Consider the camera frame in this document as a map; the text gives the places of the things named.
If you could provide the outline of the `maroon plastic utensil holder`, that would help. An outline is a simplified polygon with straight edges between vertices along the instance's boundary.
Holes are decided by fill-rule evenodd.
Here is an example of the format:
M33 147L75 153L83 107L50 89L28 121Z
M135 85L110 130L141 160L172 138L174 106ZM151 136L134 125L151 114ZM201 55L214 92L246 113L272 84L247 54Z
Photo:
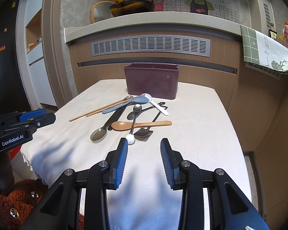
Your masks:
M124 72L129 94L147 93L168 100L176 98L179 65L136 62L125 66Z

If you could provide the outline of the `black yellow frying pan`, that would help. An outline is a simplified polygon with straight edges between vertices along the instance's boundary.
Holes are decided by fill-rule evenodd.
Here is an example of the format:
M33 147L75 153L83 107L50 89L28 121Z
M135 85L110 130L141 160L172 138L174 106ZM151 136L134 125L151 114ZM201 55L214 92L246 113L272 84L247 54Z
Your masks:
M113 17L138 14L143 12L154 12L155 5L147 0L112 0L114 4L110 6Z

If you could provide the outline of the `blue-grey plastic spoon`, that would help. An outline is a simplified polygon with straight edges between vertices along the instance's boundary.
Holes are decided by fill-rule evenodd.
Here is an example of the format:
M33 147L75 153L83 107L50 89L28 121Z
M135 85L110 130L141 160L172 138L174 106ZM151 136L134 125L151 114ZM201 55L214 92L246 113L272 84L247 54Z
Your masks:
M112 108L109 108L109 109L106 109L106 110L103 110L102 114L107 114L107 113L116 111L119 108L121 108L123 106L126 106L126 105L129 105L131 103L148 103L148 102L149 102L149 99L147 97L145 97L145 96L137 96L137 97L134 97L134 98L130 99L129 101L126 101L126 102L122 103L122 104L116 105L116 106L114 106Z

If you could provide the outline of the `black refrigerator with magnets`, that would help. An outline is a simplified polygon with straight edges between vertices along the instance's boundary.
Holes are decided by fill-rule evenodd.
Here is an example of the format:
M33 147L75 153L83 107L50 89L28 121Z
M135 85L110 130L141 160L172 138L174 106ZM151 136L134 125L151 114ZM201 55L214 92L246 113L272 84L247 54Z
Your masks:
M17 61L16 24L19 0L0 7L0 115L31 110Z

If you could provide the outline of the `grey ventilation grille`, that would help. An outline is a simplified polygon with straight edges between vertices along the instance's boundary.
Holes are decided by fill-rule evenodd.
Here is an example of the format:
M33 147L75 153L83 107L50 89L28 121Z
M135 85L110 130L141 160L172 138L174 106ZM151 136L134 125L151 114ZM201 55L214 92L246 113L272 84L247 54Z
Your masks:
M104 39L91 43L92 56L117 53L181 53L210 56L210 39L180 35L136 35Z

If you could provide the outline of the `glass lid yellow rim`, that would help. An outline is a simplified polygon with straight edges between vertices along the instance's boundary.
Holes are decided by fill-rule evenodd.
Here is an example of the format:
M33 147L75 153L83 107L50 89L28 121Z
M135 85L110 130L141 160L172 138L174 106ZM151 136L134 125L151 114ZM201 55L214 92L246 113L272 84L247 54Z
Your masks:
M91 21L96 23L106 19L113 18L111 14L110 7L115 4L112 1L100 1L95 3L91 9Z

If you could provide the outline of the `wooden spoon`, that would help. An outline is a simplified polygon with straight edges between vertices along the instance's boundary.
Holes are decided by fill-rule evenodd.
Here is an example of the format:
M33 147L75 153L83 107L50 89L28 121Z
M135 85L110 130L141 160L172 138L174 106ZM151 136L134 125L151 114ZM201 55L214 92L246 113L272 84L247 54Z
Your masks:
M135 123L134 128L141 127L159 127L159 126L171 126L171 121L158 121L158 122L142 122ZM127 131L131 129L132 122L117 121L111 124L112 129L115 131Z

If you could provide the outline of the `green checked cloth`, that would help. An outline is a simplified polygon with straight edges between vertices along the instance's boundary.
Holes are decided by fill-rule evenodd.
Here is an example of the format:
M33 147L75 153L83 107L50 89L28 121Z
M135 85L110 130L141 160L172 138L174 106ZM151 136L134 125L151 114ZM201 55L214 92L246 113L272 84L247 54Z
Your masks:
M245 62L288 75L288 48L269 36L240 26Z

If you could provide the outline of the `steel spoon with white ball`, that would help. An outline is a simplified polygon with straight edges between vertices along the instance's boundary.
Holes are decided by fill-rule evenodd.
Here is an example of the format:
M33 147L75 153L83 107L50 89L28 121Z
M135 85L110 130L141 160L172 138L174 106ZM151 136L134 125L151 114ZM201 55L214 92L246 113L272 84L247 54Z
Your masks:
M133 118L133 121L132 121L132 126L131 126L129 134L125 136L128 145L132 145L135 142L135 137L133 135L134 125L135 125L135 122L136 122L136 117L141 113L141 111L142 111L142 106L140 104L134 105L134 107L133 107L134 118Z

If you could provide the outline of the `brown fluffy sleeve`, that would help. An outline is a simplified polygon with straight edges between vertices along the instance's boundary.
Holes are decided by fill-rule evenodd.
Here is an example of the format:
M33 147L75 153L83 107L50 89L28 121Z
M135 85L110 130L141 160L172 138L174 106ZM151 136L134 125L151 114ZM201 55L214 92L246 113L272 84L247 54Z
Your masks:
M79 195L72 180L58 179L51 187L41 180L22 180L0 194L0 229L87 229L77 214Z

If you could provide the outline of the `wooden chopstick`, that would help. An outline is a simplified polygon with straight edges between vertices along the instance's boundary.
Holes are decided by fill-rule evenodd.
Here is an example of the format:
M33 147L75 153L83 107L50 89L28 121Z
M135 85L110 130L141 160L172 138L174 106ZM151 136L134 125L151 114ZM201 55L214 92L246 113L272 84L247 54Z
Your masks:
M112 108L112 107L114 107L114 106L116 106L116 105L119 105L119 104L122 104L123 102L129 101L129 100L132 99L132 98L133 98L133 96L127 96L127 97L125 97L124 99L121 99L121 100L119 100L119 101L115 101L115 102L110 103L110 104L107 104L107 105L105 105L105 106L103 106L103 107L94 109L94 110L89 111L89 112L87 112L87 113L84 113L84 114L82 114L82 115L78 115L78 116L76 116L76 117L74 117L74 118L71 118L71 119L69 119L69 122L75 121L75 120L77 120L77 119L79 119L79 118L82 118L82 117L84 117L84 116L85 116L85 117L89 117L89 116L91 116L91 115L98 114L98 113L102 112L103 110Z
M116 101L114 103L111 103L111 104L108 104L108 105L103 106L101 108L98 108L98 109L95 109L93 111L90 111L90 112L86 113L85 116L89 117L91 115L95 115L97 113L102 112L103 110L107 110L107 109L113 108L113 107L115 107L117 105L121 105L121 104L126 103L128 101L145 103L145 102L148 102L149 100L145 96L137 96L137 97L127 96L127 97L125 97L124 99L122 99L120 101Z

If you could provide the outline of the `steel spoon with cutout handle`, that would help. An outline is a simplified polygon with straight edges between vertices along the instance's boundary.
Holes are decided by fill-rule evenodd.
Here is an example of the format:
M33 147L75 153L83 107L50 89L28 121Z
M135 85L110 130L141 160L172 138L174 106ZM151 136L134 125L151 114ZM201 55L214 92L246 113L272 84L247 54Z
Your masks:
M165 102L159 102L158 105L161 106L161 107L164 108L164 109L167 109L167 106L165 106ZM150 107L148 107L148 108L145 108L145 109L141 110L141 112L140 112L137 116L139 116L141 113L143 113L143 112L145 112L145 111L148 111L148 110L150 110L150 109L153 109L153 108L155 108L154 105L153 105L153 106L150 106ZM133 119L135 118L135 116L136 116L136 114L135 114L134 112L130 112L130 113L127 115L127 120L133 120Z

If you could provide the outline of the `beige stone countertop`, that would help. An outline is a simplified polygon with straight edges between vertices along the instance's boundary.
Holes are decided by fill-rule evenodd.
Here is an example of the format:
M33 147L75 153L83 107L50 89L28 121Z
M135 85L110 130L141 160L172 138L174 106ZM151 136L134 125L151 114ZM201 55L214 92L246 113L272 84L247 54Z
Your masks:
M190 12L162 11L114 17L84 27L64 28L64 42L68 43L88 35L109 30L141 25L183 25L241 35L240 24L232 21Z

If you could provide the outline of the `translucent grey black-handled spoon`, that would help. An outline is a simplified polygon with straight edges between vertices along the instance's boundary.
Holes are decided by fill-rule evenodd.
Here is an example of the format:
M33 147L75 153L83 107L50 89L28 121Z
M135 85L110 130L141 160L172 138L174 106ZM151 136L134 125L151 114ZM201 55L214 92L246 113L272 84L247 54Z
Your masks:
M122 113L125 111L125 108L126 108L126 106L122 106L121 108L116 110L101 128L95 130L90 136L91 141L92 142L100 142L100 141L102 141L103 138L107 134L108 127L113 122L116 122L120 118Z

